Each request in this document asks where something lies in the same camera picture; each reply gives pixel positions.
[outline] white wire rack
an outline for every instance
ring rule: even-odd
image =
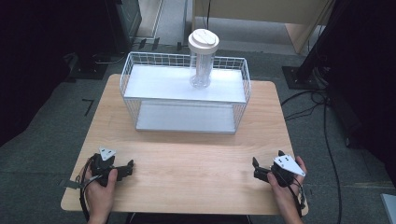
[[[211,85],[190,85],[190,55],[131,52],[120,93],[137,130],[235,133],[250,98],[244,58],[215,57]]]

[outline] bottle cap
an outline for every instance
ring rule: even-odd
[[[198,29],[189,35],[189,48],[197,54],[212,54],[219,48],[219,38],[208,30]]]

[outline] bottle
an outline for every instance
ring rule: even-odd
[[[210,85],[215,53],[219,47],[219,38],[205,29],[198,29],[189,36],[190,84],[197,89]]]

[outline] wooden desk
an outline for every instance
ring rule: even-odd
[[[236,134],[137,132],[119,85],[119,75],[109,78],[71,179],[103,146],[117,150],[116,166],[135,162],[133,175],[117,183],[113,211],[278,214],[270,185],[253,177],[251,164],[253,156],[271,165],[278,150],[293,153],[274,83],[252,81]],[[67,189],[62,208],[81,210],[78,197]]]
[[[286,23],[291,42],[300,53],[319,24],[326,24],[333,0],[216,0],[210,3],[210,18]],[[207,16],[209,0],[193,0],[195,17]]]

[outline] wooden tabletop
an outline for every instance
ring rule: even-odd
[[[120,75],[111,76],[70,179],[106,147],[117,150],[115,166],[134,160],[134,173],[117,183],[113,211],[279,214],[270,185],[253,177],[252,157],[269,166],[279,150],[293,151],[276,86],[251,84],[236,134],[138,132],[120,95]],[[62,209],[80,211],[78,198],[79,190],[67,189]]]

